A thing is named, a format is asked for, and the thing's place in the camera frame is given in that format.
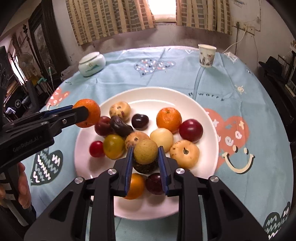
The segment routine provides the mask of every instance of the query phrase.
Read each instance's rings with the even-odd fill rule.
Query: electrical outlet
[[[239,23],[239,29],[241,29],[243,31],[247,30],[248,33],[255,35],[255,27],[254,26],[249,26],[248,23],[244,23],[244,22],[241,22],[238,20],[234,20],[232,25],[234,27],[237,27],[236,26],[237,22]]]
[[[255,35],[255,27],[254,26],[249,26],[247,29],[247,32],[250,34]]]

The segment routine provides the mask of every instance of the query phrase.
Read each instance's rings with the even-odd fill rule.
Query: paper cup
[[[205,68],[212,67],[217,48],[206,44],[199,44],[198,48],[200,49],[200,65]]]

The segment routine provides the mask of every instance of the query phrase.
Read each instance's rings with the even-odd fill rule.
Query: white ceramic bowl
[[[181,113],[183,121],[191,118],[198,120],[203,126],[204,133],[196,143],[200,149],[198,163],[190,170],[195,176],[206,179],[214,174],[219,155],[216,129],[209,115],[195,100],[172,89],[160,87],[138,88],[122,92],[106,100],[100,105],[101,115],[109,116],[111,105],[119,101],[129,103],[131,117],[136,113],[145,114],[149,117],[148,128],[143,131],[148,136],[157,129],[157,113],[165,107],[176,108]],[[179,133],[174,134],[174,143],[181,139]],[[97,140],[104,141],[104,138],[96,134],[94,126],[81,129],[76,139],[74,165],[77,175],[85,179],[97,177],[103,171],[112,168],[115,163],[114,160],[107,157],[91,157],[89,146],[93,141]],[[178,197],[153,195],[145,190],[141,197],[134,200],[114,197],[114,215],[132,220],[163,218],[177,213],[178,203]]]
[[[85,55],[78,65],[80,73],[84,77],[91,76],[102,70],[106,66],[105,57],[100,52],[92,52]]]

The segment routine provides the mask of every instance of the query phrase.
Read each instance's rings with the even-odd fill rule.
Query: window
[[[176,0],[148,0],[156,22],[176,22]]]
[[[12,57],[14,58],[15,64],[16,64],[16,66],[15,66],[14,63],[13,63],[13,61],[9,58],[10,59],[10,64],[11,64],[11,67],[12,67],[12,71],[14,72],[15,76],[18,78],[20,84],[21,85],[24,85],[25,84],[25,81],[27,81],[27,79],[26,79],[23,71],[21,70],[21,68],[19,66],[18,58],[17,58],[15,49],[13,51]]]

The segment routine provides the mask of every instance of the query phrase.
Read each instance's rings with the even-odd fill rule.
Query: pink heart print
[[[62,100],[64,100],[70,94],[69,91],[62,93],[62,89],[58,87],[52,96],[50,97],[49,101],[47,102],[46,106],[57,106]]]
[[[249,138],[249,127],[241,116],[231,116],[226,121],[214,110],[205,109],[211,118],[218,135],[219,153],[228,152],[229,156],[235,153],[236,146],[242,148]],[[216,170],[225,162],[219,154]]]

